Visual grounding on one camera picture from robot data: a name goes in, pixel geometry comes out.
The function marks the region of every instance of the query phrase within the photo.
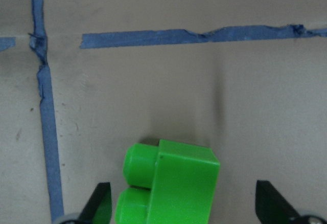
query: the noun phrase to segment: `metal bolt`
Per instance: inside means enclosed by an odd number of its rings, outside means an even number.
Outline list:
[[[310,217],[310,218],[309,218],[309,224],[322,224],[322,221],[319,220],[319,219],[316,218],[316,217]]]

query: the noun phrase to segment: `green cylinder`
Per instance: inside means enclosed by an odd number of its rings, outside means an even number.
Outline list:
[[[119,224],[144,224],[147,219],[150,191],[128,188],[119,196],[115,221]]]
[[[145,144],[135,144],[126,153],[124,161],[124,176],[132,186],[151,188],[158,147]]]

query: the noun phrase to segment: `green block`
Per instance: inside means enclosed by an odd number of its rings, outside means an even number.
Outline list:
[[[207,147],[160,140],[126,153],[117,224],[207,224],[220,163]]]

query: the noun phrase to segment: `horizontal blue tape strip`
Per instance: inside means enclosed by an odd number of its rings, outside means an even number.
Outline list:
[[[83,34],[81,49],[150,46],[164,44],[204,43],[220,41],[249,41],[267,39],[327,37],[327,29],[307,30],[303,25],[285,27],[235,26],[203,34],[188,30],[128,31]]]
[[[0,52],[16,45],[15,37],[0,37]]]
[[[50,197],[50,212],[52,222],[64,215],[57,128],[51,84],[51,73],[46,59],[47,36],[43,20],[43,0],[32,0],[34,32],[31,34],[30,47],[41,61],[37,79],[41,97],[40,113],[42,121],[42,135],[44,145],[46,176]]]

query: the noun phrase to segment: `green toy block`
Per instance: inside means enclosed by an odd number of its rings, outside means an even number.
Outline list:
[[[126,153],[117,224],[207,224],[220,163],[207,147],[160,140]]]

